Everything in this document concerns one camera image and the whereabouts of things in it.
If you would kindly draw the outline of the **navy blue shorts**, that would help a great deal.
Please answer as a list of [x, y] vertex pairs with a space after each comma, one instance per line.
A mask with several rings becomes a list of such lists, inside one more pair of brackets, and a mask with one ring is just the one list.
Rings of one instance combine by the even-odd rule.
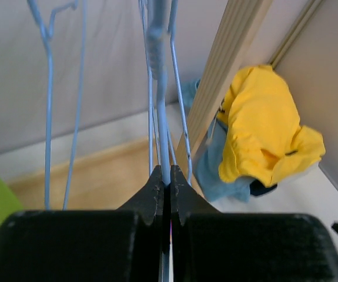
[[250, 194], [252, 196], [260, 197], [260, 196], [263, 196], [265, 194], [268, 194], [274, 191], [274, 189], [277, 188], [277, 184], [274, 184], [273, 186], [270, 186], [270, 187], [265, 187], [263, 183], [261, 183], [259, 180], [254, 180], [249, 185], [249, 188], [250, 188]]

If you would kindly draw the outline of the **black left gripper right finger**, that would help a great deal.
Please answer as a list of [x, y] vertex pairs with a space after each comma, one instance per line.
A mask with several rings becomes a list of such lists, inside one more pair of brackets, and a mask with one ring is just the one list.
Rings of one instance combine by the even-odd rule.
[[175, 281], [338, 281], [338, 252], [308, 214], [221, 213], [170, 170]]

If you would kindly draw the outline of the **light blue shorts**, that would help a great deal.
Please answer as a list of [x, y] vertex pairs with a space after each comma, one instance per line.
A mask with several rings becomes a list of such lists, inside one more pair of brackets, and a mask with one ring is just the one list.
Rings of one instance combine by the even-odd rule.
[[219, 176], [226, 142], [227, 126], [214, 118], [208, 128], [206, 142], [195, 165], [195, 178], [209, 202], [224, 197], [234, 197], [241, 202], [248, 202], [250, 184], [254, 178], [242, 176], [231, 183], [225, 183]]

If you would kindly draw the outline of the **blue hanger of navy shorts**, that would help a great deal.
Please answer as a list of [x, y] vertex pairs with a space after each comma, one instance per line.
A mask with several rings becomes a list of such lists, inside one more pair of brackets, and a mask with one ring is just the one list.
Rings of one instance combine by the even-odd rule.
[[155, 167], [154, 156], [157, 157], [158, 164], [160, 164], [160, 148], [159, 148], [157, 117], [155, 114], [155, 105], [153, 101], [153, 77], [152, 70], [149, 64], [148, 47], [146, 42], [147, 17], [145, 16], [145, 10], [148, 9], [148, 1], [139, 0], [138, 4], [140, 17], [142, 21], [146, 68], [148, 74], [148, 153], [149, 153], [148, 161], [149, 161], [149, 175], [151, 175]]

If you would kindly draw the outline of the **blue hanger of yellow shorts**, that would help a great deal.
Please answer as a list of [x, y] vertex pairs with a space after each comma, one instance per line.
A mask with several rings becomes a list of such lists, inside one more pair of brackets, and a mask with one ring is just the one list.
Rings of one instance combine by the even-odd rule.
[[166, 1], [148, 1], [148, 30], [146, 42], [148, 44], [148, 62], [152, 71], [152, 78], [156, 81], [156, 113], [160, 152], [160, 166], [162, 181], [166, 187], [170, 185], [170, 160], [168, 129], [165, 109], [165, 93], [167, 73], [165, 66], [164, 27]]

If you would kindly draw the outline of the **blue hanger of light shorts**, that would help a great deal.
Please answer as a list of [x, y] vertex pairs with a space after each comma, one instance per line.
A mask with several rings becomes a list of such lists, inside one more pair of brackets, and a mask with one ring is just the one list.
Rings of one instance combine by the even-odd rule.
[[52, 166], [57, 164], [57, 137], [69, 137], [65, 160], [69, 163], [61, 207], [67, 208], [80, 130], [85, 84], [87, 1], [28, 1], [46, 55], [45, 148], [43, 207], [50, 209]]

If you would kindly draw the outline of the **yellow shorts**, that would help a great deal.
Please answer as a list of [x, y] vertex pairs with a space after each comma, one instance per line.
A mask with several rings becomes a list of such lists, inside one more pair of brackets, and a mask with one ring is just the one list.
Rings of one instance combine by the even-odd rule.
[[304, 172], [326, 153], [322, 134], [301, 125], [287, 83], [270, 65], [235, 74], [217, 119], [227, 126], [218, 167], [225, 183], [250, 176], [269, 187]]

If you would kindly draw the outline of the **blue hanger of camouflage shorts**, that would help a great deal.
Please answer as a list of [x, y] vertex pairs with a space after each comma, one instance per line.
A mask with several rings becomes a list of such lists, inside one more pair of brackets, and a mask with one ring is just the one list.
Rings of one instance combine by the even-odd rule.
[[191, 152], [190, 152], [190, 142], [189, 142], [189, 135], [188, 135], [188, 126], [187, 126], [187, 121], [186, 121], [186, 112], [185, 112], [185, 106], [184, 106], [184, 102], [183, 102], [182, 86], [181, 86], [181, 81], [180, 81], [180, 76], [179, 76], [178, 60], [177, 60], [176, 48], [175, 48], [177, 11], [178, 11], [178, 0], [172, 0], [171, 6], [170, 6], [168, 34], [170, 35], [171, 58], [172, 58], [173, 71], [174, 71], [174, 76], [175, 76], [175, 81], [176, 81], [176, 87], [177, 87], [177, 93], [178, 93], [178, 102], [179, 102], [179, 107], [180, 107], [184, 141], [185, 141], [186, 161], [187, 161], [187, 165], [188, 165], [187, 181], [188, 181], [188, 184], [191, 186], [192, 185], [192, 182], [191, 182], [191, 178], [192, 178], [192, 157], [191, 157]]

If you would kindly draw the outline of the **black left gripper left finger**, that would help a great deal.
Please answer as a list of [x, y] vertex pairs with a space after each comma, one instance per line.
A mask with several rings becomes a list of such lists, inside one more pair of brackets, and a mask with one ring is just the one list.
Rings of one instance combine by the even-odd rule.
[[160, 167], [116, 210], [28, 210], [0, 226], [0, 281], [159, 281]]

